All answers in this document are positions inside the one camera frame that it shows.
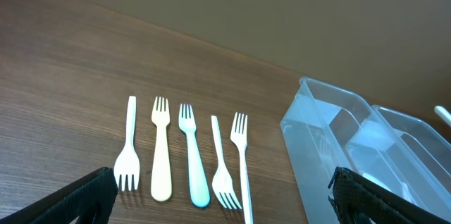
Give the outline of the white spoon wide handle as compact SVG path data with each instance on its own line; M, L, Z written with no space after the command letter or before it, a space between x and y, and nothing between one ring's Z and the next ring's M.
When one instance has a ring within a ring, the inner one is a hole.
M434 112L449 126L451 126L451 114L443 106L435 106Z

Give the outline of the white fork tines down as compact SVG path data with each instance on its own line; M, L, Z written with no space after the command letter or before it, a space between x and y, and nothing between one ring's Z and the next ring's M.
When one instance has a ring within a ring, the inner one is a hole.
M114 168L114 177L117 187L125 192L137 190L140 181L140 161L134 148L135 123L137 113L137 98L129 96L126 116L125 144L119 153Z

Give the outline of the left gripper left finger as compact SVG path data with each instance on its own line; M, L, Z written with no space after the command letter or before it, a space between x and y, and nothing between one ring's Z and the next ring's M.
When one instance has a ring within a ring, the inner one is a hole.
M1 219L1 224L102 224L118 194L112 168L102 167Z

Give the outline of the slim white fork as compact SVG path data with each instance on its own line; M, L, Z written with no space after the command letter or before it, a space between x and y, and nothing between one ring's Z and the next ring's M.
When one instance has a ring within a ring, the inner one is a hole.
M247 124L248 115L236 112L230 139L237 147L240 160L240 186L242 194L242 210L246 224L253 224L252 198L249 188L249 178L247 173L246 149L247 149Z

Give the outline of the left clear plastic container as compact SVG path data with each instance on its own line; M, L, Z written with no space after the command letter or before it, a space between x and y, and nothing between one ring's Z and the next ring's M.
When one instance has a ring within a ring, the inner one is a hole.
M345 144L372 108L358 94L302 77L294 101L281 121L307 220L336 223L328 184L337 167L353 170Z

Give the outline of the small white fork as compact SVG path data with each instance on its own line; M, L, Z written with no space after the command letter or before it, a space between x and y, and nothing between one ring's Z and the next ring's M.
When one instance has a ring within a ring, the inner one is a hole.
M216 116L211 117L211 126L218 159L218 168L212 180L214 194L223 208L242 209L233 188L233 179L224 161L220 127Z

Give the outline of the cream yellow fork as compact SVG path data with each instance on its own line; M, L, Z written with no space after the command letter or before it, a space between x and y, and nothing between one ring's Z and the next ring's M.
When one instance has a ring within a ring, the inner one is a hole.
M156 126L156 142L151 178L151 195L156 201L167 201L172 195L171 164L168 152L167 127L170 123L168 100L156 97L152 109Z

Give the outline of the clear plastic container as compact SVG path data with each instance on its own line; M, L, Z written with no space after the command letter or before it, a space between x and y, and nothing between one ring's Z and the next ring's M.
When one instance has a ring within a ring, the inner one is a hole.
M372 108L358 94L302 77L294 101L281 121L307 220L336 223L328 184L337 167L353 170L345 144Z
M405 182L416 206L450 220L450 143L424 121L373 105L345 151L356 173L374 176L399 197Z

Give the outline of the light blue fork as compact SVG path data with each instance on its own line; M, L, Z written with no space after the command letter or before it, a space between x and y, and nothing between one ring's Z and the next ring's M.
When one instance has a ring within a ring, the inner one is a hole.
M197 145L197 126L191 104L181 104L178 118L179 128L187 139L187 167L192 203L199 208L205 208L211 200L202 158Z

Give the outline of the right clear plastic container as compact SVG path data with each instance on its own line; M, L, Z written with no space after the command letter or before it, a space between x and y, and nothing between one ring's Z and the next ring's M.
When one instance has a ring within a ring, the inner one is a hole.
M424 121L373 105L345 151L356 173L374 176L399 197L405 182L416 206L450 220L450 143Z

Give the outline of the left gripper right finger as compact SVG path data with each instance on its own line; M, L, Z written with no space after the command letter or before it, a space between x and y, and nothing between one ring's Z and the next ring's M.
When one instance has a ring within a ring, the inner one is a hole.
M339 223L447 224L444 220L349 168L337 167L328 184L328 198Z

